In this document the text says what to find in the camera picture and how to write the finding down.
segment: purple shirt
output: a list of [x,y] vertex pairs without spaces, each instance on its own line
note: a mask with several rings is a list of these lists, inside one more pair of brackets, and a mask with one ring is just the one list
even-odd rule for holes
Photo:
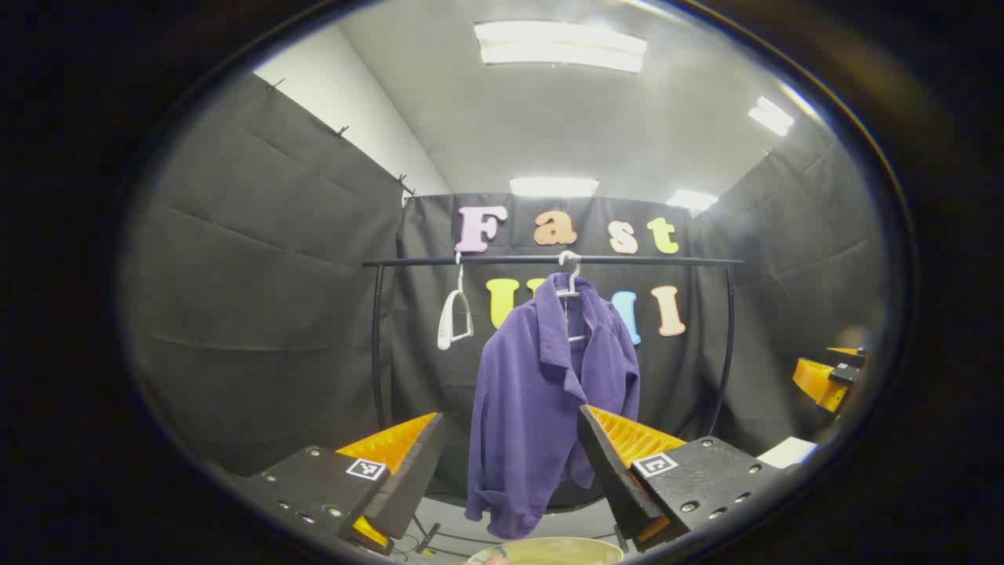
[[[580,405],[638,418],[641,383],[628,328],[584,278],[575,279],[578,299],[558,299],[567,284],[567,272],[548,276],[481,354],[465,516],[480,521],[489,510],[488,532],[499,538],[532,532],[565,477],[592,485],[576,436]],[[583,333],[585,340],[568,342]]]

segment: white wall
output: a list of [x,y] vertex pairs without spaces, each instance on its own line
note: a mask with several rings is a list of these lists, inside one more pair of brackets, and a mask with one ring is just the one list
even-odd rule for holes
[[335,24],[279,53],[255,74],[277,87],[419,195],[451,192],[415,133]]

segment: black metal rod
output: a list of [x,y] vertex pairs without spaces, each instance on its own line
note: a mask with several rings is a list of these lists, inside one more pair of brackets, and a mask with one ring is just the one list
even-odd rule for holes
[[493,542],[492,540],[476,540],[474,538],[465,538],[463,536],[454,536],[453,534],[447,534],[445,532],[439,532],[437,535],[438,536],[443,536],[444,538],[452,538],[452,539],[455,539],[455,540],[463,540],[465,542],[472,542],[472,543],[476,543],[476,544],[498,545],[498,543],[499,543],[499,542]]
[[718,423],[718,415],[721,413],[722,404],[725,402],[725,387],[729,384],[729,369],[732,367],[732,342],[735,339],[736,329],[736,293],[731,265],[725,270],[725,276],[729,293],[729,330],[725,338],[725,364],[722,365],[722,380],[718,385],[718,398],[715,400],[715,411],[712,413],[711,426],[708,428],[708,434],[705,436],[711,436],[715,432],[715,425]]
[[438,547],[432,547],[432,546],[430,546],[429,549],[431,551],[435,551],[436,553],[447,553],[447,554],[450,554],[450,555],[456,555],[457,557],[469,557],[466,553],[457,553],[456,551],[450,551],[450,550],[447,550],[447,549],[440,549]]
[[419,546],[415,548],[414,550],[415,553],[422,553],[423,550],[429,547],[429,544],[432,543],[433,538],[436,537],[436,533],[439,532],[439,528],[440,528],[439,522],[433,524],[433,527],[429,529],[429,533],[426,535],[425,539],[423,539],[422,543],[420,543]]
[[376,404],[376,423],[381,430],[387,428],[384,420],[384,388],[381,385],[380,371],[380,303],[384,294],[384,265],[376,267],[376,285],[373,289],[373,327],[370,332],[370,349],[372,350],[373,401]]
[[426,537],[426,536],[429,535],[428,533],[426,533],[426,529],[422,527],[422,523],[419,522],[419,517],[418,516],[415,516],[413,514],[412,515],[412,520],[415,521],[415,525],[418,526],[419,527],[419,531],[422,532],[422,537]]
[[[462,263],[475,264],[557,264],[557,255],[476,255],[462,256]],[[696,266],[726,266],[742,263],[736,259],[705,259],[701,257],[649,257],[619,255],[581,255],[580,263],[595,264],[684,264]],[[408,265],[438,265],[456,264],[456,257],[425,257],[425,258],[395,258],[372,259],[362,261],[362,266],[408,266]]]
[[620,528],[616,525],[613,526],[613,534],[617,537],[617,545],[620,546],[620,551],[628,553],[628,540],[620,534]]

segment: foam letter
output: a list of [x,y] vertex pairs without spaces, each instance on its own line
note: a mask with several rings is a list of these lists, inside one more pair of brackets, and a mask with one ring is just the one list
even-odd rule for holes
[[666,218],[656,218],[646,227],[652,230],[660,251],[673,254],[680,250],[680,245],[670,241],[670,234],[676,233],[677,228],[672,223],[666,223]]
[[489,310],[492,314],[492,326],[498,330],[512,312],[513,295],[516,294],[516,289],[519,289],[519,281],[515,278],[492,278],[485,282],[485,287],[492,294]]
[[638,295],[635,293],[617,291],[610,298],[610,304],[616,309],[617,314],[620,315],[620,319],[624,321],[624,326],[628,326],[628,332],[631,334],[631,343],[638,345],[642,342],[642,336],[638,335],[638,326],[635,324],[636,299],[638,299]]
[[567,245],[578,237],[571,227],[571,216],[561,210],[544,212],[537,216],[536,222],[540,227],[533,231],[533,240],[541,245]]
[[454,249],[465,253],[480,253],[487,249],[488,243],[481,239],[481,234],[489,239],[495,237],[498,220],[509,217],[505,206],[464,206],[457,211],[464,216],[464,221],[460,227],[460,241]]
[[631,254],[638,252],[638,239],[632,235],[635,228],[630,223],[613,220],[606,226],[606,232],[610,234],[610,247],[614,251]]
[[656,287],[652,290],[652,296],[659,301],[659,316],[662,319],[659,335],[669,337],[684,333],[687,326],[680,321],[680,311],[677,310],[677,288]]
[[533,298],[537,298],[537,287],[544,284],[546,278],[531,278],[526,281],[526,288],[533,291]]

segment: yellow letter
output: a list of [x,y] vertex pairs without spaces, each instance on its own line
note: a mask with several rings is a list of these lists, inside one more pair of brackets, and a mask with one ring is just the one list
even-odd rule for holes
[[652,290],[652,296],[659,301],[659,316],[663,322],[659,327],[659,335],[669,337],[684,333],[687,326],[680,321],[680,311],[677,310],[677,288],[656,287]]
[[513,295],[519,289],[519,281],[515,278],[492,278],[486,282],[485,287],[492,294],[489,310],[492,314],[492,326],[498,330],[506,316],[512,312]]
[[652,230],[660,251],[672,254],[680,250],[680,245],[670,241],[670,234],[676,233],[677,228],[672,223],[666,223],[666,218],[656,218],[646,227]]
[[572,230],[571,216],[561,210],[551,210],[537,216],[537,229],[533,231],[533,240],[541,245],[563,243],[567,245],[575,241],[578,234]]
[[537,287],[544,284],[546,278],[531,278],[526,281],[526,288],[533,291],[533,298],[537,298]]

